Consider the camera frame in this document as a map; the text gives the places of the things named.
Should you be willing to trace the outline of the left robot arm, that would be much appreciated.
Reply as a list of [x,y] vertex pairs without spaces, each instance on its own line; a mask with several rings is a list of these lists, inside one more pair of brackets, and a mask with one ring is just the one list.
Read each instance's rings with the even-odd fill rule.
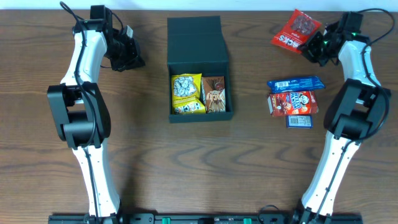
[[77,158],[88,192],[89,212],[78,218],[51,217],[51,222],[121,223],[121,200],[108,160],[111,118],[98,87],[102,61],[123,72],[145,65],[139,44],[129,26],[113,27],[117,15],[104,5],[94,5],[89,19],[75,16],[72,59],[59,85],[47,90],[50,110],[62,141]]

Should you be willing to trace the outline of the black gift box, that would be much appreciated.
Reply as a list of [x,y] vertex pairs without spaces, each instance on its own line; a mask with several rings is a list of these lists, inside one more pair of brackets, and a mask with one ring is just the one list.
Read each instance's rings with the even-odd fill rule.
[[169,77],[201,73],[204,77],[224,77],[226,111],[224,113],[177,115],[169,106],[171,123],[231,120],[232,89],[229,56],[220,16],[169,17],[167,19],[167,68]]

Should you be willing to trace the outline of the yellow Hacks candy bag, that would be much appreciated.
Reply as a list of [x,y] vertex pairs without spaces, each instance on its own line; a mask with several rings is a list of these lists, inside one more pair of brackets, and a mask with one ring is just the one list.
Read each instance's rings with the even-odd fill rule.
[[173,75],[172,108],[174,114],[205,114],[206,109],[200,101],[201,73]]

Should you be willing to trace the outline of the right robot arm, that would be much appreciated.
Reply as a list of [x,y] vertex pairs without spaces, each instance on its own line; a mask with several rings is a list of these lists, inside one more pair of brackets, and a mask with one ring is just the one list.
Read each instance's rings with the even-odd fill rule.
[[325,147],[313,180],[290,223],[362,223],[360,214],[333,214],[345,171],[361,143],[385,123],[391,92],[377,80],[371,63],[374,43],[360,31],[363,11],[344,12],[339,21],[299,46],[302,55],[320,66],[342,65],[344,85],[326,111]]

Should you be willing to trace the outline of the red Hacks candy bag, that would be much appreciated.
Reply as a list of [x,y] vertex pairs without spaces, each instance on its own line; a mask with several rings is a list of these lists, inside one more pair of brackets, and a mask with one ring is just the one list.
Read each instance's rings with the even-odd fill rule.
[[298,47],[311,38],[321,26],[304,12],[295,9],[290,19],[271,40],[271,44],[301,54]]

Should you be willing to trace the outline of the brown Pocky snack box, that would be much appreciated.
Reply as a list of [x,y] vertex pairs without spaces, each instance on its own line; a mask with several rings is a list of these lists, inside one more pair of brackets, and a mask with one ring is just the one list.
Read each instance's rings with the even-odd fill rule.
[[226,111],[224,77],[202,77],[201,88],[206,112],[224,113]]

